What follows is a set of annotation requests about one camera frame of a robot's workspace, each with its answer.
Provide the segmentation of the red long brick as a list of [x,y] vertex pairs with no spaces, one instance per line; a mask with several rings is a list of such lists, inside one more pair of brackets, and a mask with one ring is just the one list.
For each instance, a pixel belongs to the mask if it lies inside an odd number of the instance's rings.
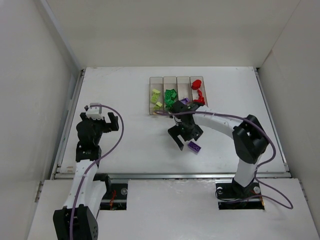
[[195,103],[200,103],[200,104],[203,104],[203,105],[206,104],[206,103],[205,103],[205,99],[204,99],[203,96],[200,96],[199,98],[194,99],[193,102],[195,102]]

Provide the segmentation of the red flower brick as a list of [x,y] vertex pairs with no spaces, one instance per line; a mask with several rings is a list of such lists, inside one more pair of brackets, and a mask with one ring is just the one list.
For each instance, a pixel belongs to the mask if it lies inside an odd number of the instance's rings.
[[191,88],[192,88],[193,90],[198,90],[198,89],[201,88],[201,86],[202,86],[202,81],[201,81],[200,79],[196,79],[196,80],[193,81],[192,84],[191,84]]

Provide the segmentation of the lime and green brick stack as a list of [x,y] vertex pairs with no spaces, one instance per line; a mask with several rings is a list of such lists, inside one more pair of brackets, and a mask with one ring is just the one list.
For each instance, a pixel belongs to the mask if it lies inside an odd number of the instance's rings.
[[162,109],[162,107],[163,107],[163,104],[158,101],[158,102],[155,103],[155,105],[154,105],[154,107],[153,107],[153,111],[154,111],[154,112],[155,112],[155,111],[160,111],[160,110]]

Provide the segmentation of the lime arch green brick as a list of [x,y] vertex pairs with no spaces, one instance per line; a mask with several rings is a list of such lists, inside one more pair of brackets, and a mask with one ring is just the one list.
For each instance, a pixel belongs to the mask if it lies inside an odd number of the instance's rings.
[[150,97],[150,102],[152,104],[156,104],[156,102],[159,102],[160,99],[161,99],[161,93],[159,95],[152,94],[151,97]]

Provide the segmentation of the red arch brick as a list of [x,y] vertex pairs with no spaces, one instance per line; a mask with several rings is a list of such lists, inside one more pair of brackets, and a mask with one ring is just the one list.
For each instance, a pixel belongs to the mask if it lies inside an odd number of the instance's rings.
[[199,98],[203,97],[203,93],[202,93],[202,91],[200,89],[197,90],[197,93],[198,93]]

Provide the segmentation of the red rectangular brick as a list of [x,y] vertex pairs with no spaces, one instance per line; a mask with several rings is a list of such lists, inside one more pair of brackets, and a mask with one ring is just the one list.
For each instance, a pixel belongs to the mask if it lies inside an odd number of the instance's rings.
[[164,99],[175,100],[177,98],[177,92],[175,89],[166,89],[164,93]]

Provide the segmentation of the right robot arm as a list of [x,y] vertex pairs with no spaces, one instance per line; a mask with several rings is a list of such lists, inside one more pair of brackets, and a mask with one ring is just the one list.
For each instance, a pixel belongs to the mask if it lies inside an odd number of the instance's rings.
[[219,114],[214,113],[202,103],[194,101],[186,105],[179,100],[173,103],[168,113],[170,117],[178,119],[176,124],[168,129],[168,134],[180,150],[183,150],[184,144],[179,137],[182,137],[185,142],[197,141],[203,134],[201,126],[231,138],[239,158],[231,184],[233,191],[238,195],[244,195],[250,191],[258,161],[270,142],[254,115],[249,114],[243,118]]

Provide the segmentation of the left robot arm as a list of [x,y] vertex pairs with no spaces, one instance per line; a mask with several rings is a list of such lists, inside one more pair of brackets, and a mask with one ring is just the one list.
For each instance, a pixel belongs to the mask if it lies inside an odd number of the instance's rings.
[[103,134],[119,130],[118,117],[101,113],[82,112],[76,126],[78,143],[75,150],[75,174],[68,197],[61,209],[53,213],[53,224],[59,240],[98,239],[98,213],[111,182],[106,173],[98,173]]

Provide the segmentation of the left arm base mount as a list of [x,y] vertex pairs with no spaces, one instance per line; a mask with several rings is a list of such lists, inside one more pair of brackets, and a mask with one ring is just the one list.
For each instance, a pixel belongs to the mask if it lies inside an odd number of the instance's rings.
[[106,193],[100,203],[101,211],[124,211],[127,209],[128,182],[111,178],[106,173],[97,173],[94,181],[105,183]]

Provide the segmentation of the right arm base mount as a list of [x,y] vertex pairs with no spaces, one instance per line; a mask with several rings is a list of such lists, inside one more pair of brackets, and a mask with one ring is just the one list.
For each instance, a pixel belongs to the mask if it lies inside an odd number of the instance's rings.
[[245,191],[236,191],[232,182],[217,182],[215,197],[219,210],[264,210],[261,188],[253,182]]

